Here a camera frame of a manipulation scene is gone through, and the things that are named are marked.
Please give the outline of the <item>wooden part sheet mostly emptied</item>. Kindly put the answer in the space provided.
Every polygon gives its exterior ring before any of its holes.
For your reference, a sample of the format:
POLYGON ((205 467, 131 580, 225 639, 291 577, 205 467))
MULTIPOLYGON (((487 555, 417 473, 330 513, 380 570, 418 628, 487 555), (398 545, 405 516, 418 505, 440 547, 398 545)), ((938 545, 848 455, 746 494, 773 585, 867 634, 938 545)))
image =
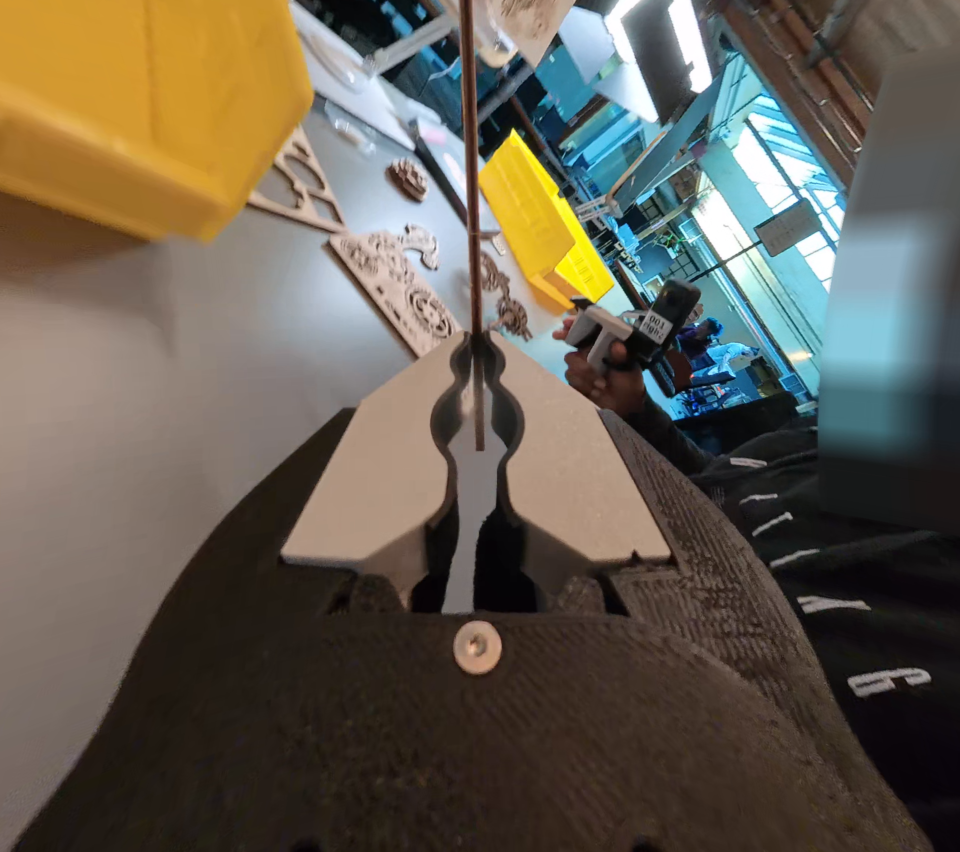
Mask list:
POLYGON ((459 0, 460 50, 462 62, 461 99, 462 133, 465 144, 465 206, 468 235, 468 262, 470 281, 470 346, 471 383, 473 396, 474 439, 478 453, 486 448, 485 423, 485 339, 482 303, 482 262, 480 201, 478 181, 478 119, 476 96, 476 66, 474 42, 474 0, 459 0))

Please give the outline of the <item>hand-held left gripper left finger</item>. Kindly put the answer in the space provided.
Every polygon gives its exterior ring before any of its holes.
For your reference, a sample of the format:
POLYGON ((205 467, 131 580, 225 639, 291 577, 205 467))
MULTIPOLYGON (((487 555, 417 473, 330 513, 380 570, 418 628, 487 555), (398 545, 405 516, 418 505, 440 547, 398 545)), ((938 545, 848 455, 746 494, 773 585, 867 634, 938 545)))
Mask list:
POLYGON ((443 610, 460 530, 451 443, 468 412, 467 332, 442 342, 353 412, 281 560, 381 577, 412 611, 443 610))

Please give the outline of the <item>round wooden gear assembly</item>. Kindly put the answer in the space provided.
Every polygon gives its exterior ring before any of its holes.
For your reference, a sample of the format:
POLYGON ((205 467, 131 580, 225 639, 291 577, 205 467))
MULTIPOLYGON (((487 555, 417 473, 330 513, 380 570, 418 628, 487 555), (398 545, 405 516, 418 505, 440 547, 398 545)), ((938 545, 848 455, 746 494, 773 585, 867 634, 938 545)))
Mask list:
POLYGON ((400 158, 390 163, 386 174, 390 183, 397 187, 407 198, 417 203, 426 200, 429 191, 429 178, 426 169, 411 158, 400 158))

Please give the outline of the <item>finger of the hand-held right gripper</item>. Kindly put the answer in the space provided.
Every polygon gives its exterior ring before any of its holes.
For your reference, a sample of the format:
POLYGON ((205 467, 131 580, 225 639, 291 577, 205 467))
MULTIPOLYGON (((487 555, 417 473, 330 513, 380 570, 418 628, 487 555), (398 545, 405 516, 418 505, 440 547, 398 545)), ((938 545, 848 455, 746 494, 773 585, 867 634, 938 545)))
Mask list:
POLYGON ((566 334, 567 346, 584 351, 585 361, 592 370, 629 370, 639 365, 639 340, 637 328, 607 310, 587 305, 577 307, 569 331, 566 334), (610 350, 620 343, 626 358, 616 360, 610 350))

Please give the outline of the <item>yellow lattice bin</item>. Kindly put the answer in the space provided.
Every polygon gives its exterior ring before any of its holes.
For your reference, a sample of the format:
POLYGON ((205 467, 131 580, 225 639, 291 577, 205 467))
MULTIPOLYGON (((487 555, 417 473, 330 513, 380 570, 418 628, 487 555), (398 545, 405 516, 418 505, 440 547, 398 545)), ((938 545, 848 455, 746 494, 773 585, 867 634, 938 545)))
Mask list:
POLYGON ((569 202, 512 130, 479 172, 479 186, 528 284, 568 310, 572 299, 597 303, 615 279, 569 202))

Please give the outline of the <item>person's right hand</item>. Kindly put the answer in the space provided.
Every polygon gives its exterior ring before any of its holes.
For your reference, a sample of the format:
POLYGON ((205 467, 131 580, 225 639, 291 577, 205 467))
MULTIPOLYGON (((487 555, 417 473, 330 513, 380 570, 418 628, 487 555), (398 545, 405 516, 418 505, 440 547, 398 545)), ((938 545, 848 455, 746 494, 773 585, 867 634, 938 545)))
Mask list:
POLYGON ((626 367, 628 355, 623 343, 615 342, 610 349, 604 371, 594 369, 587 359, 587 350, 569 349, 564 356, 564 378, 573 390, 589 399, 602 410, 611 411, 623 419, 644 412, 647 388, 643 369, 626 367))

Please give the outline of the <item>person's right forearm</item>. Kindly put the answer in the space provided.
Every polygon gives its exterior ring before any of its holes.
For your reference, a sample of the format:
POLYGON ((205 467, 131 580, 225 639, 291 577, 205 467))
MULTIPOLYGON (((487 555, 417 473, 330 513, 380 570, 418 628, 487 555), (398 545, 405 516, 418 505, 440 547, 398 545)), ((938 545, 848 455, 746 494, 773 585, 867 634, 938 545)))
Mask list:
POLYGON ((767 463, 751 458, 714 457, 689 439, 668 414, 648 397, 624 421, 654 450, 696 486, 720 486, 740 475, 759 471, 767 463))

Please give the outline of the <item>wooden gear piece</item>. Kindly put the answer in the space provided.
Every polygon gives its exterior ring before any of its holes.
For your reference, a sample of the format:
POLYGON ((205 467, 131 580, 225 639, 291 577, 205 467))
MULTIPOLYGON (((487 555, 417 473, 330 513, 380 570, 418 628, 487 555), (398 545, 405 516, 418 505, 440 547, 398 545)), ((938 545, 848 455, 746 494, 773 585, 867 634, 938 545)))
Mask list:
POLYGON ((511 335, 523 342, 530 342, 533 339, 525 307, 509 294, 503 294, 498 298, 496 318, 488 324, 487 329, 498 331, 503 335, 511 335))

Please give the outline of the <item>small clear plastic bag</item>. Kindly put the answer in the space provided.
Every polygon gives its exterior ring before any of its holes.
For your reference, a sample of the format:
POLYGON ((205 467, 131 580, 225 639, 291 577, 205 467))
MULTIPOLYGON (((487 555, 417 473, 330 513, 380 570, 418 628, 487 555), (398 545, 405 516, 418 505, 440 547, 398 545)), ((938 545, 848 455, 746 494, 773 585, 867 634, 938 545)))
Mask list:
POLYGON ((359 119, 347 113, 341 106, 331 100, 324 102, 323 114, 336 134, 351 143, 360 154, 366 158, 371 158, 376 154, 375 141, 370 137, 366 126, 359 119))

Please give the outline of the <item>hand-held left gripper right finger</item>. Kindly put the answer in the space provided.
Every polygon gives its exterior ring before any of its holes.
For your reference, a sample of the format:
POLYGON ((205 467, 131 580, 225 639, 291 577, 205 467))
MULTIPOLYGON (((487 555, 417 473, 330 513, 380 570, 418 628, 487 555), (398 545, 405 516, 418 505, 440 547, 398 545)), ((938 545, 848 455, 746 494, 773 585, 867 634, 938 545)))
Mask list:
POLYGON ((500 334, 484 345, 504 451, 480 530, 480 609, 538 611, 574 579, 666 569, 670 543, 594 403, 500 334))

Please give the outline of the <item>person's black hoodie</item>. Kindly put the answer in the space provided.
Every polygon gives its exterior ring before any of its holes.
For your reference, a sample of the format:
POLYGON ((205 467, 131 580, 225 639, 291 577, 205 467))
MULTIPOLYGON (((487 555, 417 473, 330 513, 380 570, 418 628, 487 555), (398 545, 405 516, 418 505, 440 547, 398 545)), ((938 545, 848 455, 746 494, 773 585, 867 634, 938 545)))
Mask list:
POLYGON ((712 455, 766 467, 701 490, 785 594, 871 762, 958 850, 958 534, 825 511, 818 453, 815 427, 777 430, 712 455))

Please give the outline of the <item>wooden part sheet with gears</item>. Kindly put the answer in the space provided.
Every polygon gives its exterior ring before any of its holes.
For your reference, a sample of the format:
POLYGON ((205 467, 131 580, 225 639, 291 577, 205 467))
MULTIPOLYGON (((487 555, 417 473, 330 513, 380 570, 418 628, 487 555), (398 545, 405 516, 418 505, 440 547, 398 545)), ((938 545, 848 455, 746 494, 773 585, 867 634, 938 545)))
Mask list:
POLYGON ((400 234, 338 233, 327 245, 392 330, 421 358, 462 328, 415 268, 400 234))

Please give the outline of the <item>ornate wooden clock frame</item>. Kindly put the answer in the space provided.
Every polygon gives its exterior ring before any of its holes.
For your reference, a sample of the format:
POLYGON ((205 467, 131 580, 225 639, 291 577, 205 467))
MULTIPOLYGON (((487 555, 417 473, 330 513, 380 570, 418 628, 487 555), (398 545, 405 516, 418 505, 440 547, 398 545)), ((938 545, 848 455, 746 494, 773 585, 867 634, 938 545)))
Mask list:
MULTIPOLYGON (((479 239, 481 243, 486 242, 486 234, 495 230, 481 230, 479 239)), ((399 243, 404 250, 412 250, 419 255, 422 265, 426 270, 437 271, 441 267, 441 253, 439 241, 436 236, 425 227, 407 223, 404 231, 398 237, 399 243)), ((506 272, 498 268, 497 261, 492 258, 488 252, 481 249, 479 252, 479 283, 486 293, 498 291, 501 296, 510 294, 510 278, 506 272)))

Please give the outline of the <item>yellow plastic bin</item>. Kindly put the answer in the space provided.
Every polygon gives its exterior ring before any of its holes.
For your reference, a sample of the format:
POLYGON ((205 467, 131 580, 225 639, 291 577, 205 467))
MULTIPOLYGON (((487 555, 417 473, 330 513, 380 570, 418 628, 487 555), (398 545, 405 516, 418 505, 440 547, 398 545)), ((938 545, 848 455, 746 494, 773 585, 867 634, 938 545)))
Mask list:
POLYGON ((313 100, 288 0, 1 0, 4 195, 206 242, 313 100))

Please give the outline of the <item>wooden sheet with round holes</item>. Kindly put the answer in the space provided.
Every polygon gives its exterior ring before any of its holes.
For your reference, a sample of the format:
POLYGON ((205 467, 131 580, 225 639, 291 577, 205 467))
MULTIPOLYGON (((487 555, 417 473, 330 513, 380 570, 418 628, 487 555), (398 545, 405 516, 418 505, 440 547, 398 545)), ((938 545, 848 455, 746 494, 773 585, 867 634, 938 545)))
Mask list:
POLYGON ((303 125, 297 125, 247 198, 248 207, 327 234, 347 230, 341 206, 303 125), (266 195, 261 186, 270 185, 266 195))

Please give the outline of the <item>rectangular wall sign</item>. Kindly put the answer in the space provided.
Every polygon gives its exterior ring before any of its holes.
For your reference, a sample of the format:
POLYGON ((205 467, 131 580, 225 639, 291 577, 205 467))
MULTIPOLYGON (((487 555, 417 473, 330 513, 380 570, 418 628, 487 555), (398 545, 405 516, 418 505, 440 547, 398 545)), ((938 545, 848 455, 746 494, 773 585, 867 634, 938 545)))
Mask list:
POLYGON ((775 258, 821 232, 821 221, 806 198, 758 223, 753 232, 766 255, 775 258))

